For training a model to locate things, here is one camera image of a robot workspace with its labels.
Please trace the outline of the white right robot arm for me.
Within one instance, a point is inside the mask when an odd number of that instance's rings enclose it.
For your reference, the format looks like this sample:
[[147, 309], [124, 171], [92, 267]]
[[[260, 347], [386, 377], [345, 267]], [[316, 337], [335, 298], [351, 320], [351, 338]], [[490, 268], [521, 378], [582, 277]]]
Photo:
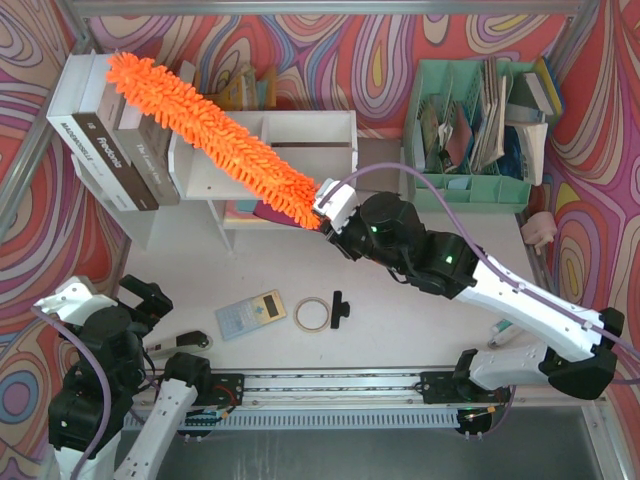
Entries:
[[462, 395], [550, 385], [594, 400], [614, 379], [611, 338], [624, 325], [619, 311], [582, 309], [525, 281], [462, 236], [427, 229], [415, 207], [390, 192], [360, 203], [344, 185], [330, 199], [318, 195], [313, 211], [346, 258], [374, 261], [397, 281], [494, 312], [536, 337], [518, 348], [463, 351], [452, 375]]

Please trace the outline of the blue beige scientific calculator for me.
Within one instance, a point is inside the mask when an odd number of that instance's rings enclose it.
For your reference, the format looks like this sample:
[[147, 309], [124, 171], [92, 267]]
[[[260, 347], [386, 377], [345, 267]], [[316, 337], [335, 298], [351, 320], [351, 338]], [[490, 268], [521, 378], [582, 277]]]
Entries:
[[287, 316], [277, 290], [247, 298], [215, 311], [221, 338], [230, 341]]

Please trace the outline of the orange chenille duster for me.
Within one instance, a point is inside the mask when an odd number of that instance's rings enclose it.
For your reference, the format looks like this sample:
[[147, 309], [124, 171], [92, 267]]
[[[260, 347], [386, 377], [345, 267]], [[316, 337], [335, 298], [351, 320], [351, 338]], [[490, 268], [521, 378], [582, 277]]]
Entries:
[[320, 227], [321, 220], [312, 212], [318, 190], [314, 180], [203, 98], [193, 85], [152, 59], [129, 52], [114, 54], [109, 64], [107, 81], [130, 105], [202, 150], [217, 168], [276, 212], [306, 230]]

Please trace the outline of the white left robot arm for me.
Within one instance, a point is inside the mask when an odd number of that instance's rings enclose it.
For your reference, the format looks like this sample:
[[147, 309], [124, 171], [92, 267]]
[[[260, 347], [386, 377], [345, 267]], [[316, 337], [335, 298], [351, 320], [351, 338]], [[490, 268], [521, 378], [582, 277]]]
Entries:
[[154, 479], [187, 412], [211, 385], [206, 359], [173, 355], [150, 380], [142, 339], [173, 308], [155, 283], [127, 275], [136, 306], [73, 276], [36, 313], [77, 350], [48, 406], [48, 439], [62, 479]]

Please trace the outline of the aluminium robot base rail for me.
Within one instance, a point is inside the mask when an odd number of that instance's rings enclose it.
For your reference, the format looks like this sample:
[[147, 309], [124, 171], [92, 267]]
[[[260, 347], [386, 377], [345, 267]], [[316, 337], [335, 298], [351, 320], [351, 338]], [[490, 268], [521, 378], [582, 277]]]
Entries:
[[517, 407], [577, 407], [587, 416], [605, 395], [579, 400], [548, 386], [464, 399], [440, 366], [369, 369], [217, 370], [213, 396], [178, 427], [191, 441], [214, 432], [294, 429], [493, 429]]

